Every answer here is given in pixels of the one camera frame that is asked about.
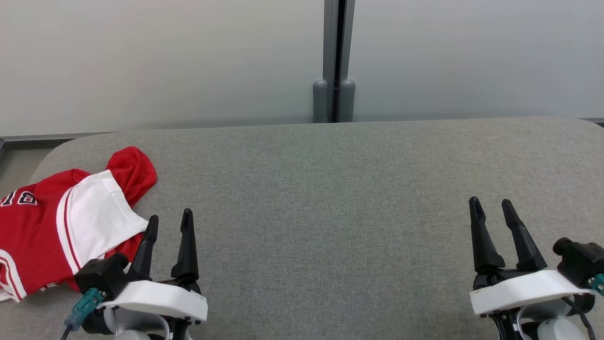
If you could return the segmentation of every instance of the red fabric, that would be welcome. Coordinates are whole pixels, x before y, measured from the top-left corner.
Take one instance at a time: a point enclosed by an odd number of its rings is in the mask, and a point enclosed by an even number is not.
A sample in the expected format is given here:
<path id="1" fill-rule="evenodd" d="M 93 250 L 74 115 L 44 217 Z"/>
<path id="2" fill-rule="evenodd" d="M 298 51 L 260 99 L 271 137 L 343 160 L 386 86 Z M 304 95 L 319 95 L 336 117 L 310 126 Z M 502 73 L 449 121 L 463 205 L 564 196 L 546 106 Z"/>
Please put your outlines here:
<path id="1" fill-rule="evenodd" d="M 107 169 L 131 207 L 157 179 L 149 158 L 134 146 L 116 152 Z M 11 295 L 19 300 L 24 295 L 15 288 L 18 278 L 27 295 L 65 281 L 76 289 L 57 234 L 57 208 L 65 192 L 89 175 L 80 169 L 63 171 L 24 186 L 0 201 L 0 289 L 14 290 Z M 112 253 L 123 252 L 132 261 L 141 237 L 138 234 L 126 240 Z"/>

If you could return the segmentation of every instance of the red and white garment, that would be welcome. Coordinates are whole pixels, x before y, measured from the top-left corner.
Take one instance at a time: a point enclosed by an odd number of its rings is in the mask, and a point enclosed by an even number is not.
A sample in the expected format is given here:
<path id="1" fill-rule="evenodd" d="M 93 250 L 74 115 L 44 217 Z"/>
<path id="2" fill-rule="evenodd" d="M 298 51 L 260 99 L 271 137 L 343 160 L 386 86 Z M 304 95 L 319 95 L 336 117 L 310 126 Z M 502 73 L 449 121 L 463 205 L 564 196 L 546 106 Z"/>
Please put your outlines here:
<path id="1" fill-rule="evenodd" d="M 0 301 L 20 301 L 68 282 L 86 262 L 114 252 L 132 261 L 147 221 L 131 207 L 155 184 L 151 161 L 130 146 L 107 170 L 72 169 L 0 201 Z"/>

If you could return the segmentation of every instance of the black cable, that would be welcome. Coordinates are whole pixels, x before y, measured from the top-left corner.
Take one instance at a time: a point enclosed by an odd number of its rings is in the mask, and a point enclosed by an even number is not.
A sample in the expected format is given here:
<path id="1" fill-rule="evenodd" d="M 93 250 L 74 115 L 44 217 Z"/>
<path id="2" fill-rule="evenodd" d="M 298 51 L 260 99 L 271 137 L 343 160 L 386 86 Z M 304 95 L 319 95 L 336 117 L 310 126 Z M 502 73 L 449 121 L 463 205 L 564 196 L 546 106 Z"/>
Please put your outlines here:
<path id="1" fill-rule="evenodd" d="M 74 328 L 73 325 L 67 325 L 67 328 L 65 328 L 65 332 L 63 333 L 63 336 L 61 337 L 61 340 L 67 339 L 67 336 L 69 335 L 69 333 L 71 332 L 71 329 L 73 329 L 73 328 Z"/>
<path id="2" fill-rule="evenodd" d="M 577 312 L 577 314 L 581 318 L 581 322 L 583 323 L 585 328 L 587 328 L 587 335 L 590 337 L 590 340 L 596 340 L 596 334 L 594 333 L 594 329 L 591 328 L 590 322 L 587 320 L 587 317 L 585 316 L 585 313 L 581 310 L 581 308 L 579 306 L 577 306 L 577 304 L 574 303 L 574 301 L 570 300 L 569 298 L 562 298 L 562 299 L 569 306 L 571 306 L 575 312 Z"/>

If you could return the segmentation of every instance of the floor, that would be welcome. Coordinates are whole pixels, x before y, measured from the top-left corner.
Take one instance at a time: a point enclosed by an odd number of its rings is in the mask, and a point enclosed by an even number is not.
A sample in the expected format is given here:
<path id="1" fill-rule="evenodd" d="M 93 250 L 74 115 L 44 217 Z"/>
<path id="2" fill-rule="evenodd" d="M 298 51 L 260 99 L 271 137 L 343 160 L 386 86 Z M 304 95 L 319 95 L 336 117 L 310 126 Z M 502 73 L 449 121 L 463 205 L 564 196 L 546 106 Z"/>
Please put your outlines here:
<path id="1" fill-rule="evenodd" d="M 0 197 L 29 184 L 30 177 L 54 148 L 66 140 L 10 142 L 0 148 Z"/>

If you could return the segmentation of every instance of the red sleeve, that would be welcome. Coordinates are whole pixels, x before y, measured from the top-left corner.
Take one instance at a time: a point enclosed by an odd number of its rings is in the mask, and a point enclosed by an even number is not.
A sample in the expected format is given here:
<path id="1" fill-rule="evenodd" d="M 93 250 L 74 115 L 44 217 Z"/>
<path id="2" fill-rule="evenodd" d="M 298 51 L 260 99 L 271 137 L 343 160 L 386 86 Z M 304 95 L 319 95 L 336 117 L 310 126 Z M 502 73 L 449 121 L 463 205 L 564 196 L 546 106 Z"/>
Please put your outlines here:
<path id="1" fill-rule="evenodd" d="M 157 181 L 153 164 L 147 155 L 134 146 L 128 146 L 113 154 L 106 169 L 111 170 L 130 207 L 133 207 Z"/>

